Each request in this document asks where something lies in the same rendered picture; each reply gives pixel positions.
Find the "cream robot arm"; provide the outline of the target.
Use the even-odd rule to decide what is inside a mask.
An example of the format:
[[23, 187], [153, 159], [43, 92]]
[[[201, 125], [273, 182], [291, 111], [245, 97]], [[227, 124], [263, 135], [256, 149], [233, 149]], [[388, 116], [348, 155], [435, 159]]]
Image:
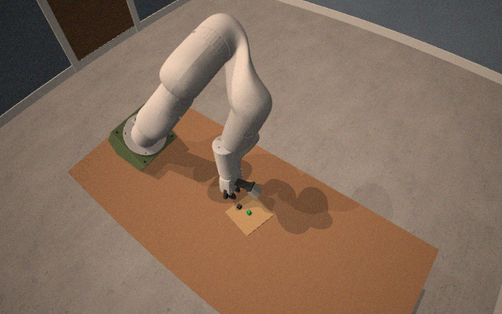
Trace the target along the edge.
[[224, 64], [231, 110], [212, 149], [219, 176], [235, 179], [242, 158], [260, 139], [258, 132], [272, 110], [272, 97], [253, 67], [244, 28], [225, 13], [203, 21], [164, 62], [159, 73], [162, 83], [125, 124], [127, 147], [138, 155], [158, 152], [171, 126], [176, 126]]

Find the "tan flat mat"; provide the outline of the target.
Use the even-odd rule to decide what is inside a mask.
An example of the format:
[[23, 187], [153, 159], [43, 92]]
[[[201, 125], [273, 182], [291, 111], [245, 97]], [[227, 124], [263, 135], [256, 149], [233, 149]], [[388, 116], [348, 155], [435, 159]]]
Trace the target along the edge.
[[[241, 210], [237, 209], [238, 204], [242, 205]], [[251, 215], [246, 214], [248, 209], [252, 212]], [[258, 199], [254, 199], [250, 195], [244, 197], [225, 212], [246, 237], [273, 216]]]

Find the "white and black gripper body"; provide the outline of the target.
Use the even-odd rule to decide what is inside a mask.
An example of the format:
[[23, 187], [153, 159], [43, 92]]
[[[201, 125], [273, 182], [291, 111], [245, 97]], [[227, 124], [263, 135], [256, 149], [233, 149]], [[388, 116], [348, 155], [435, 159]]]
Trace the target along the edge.
[[242, 171], [235, 179], [227, 180], [219, 177], [220, 191], [223, 193], [225, 189], [228, 195], [231, 196], [234, 193], [235, 189], [237, 188], [237, 186], [234, 185], [234, 183], [237, 181], [238, 178], [242, 179]]

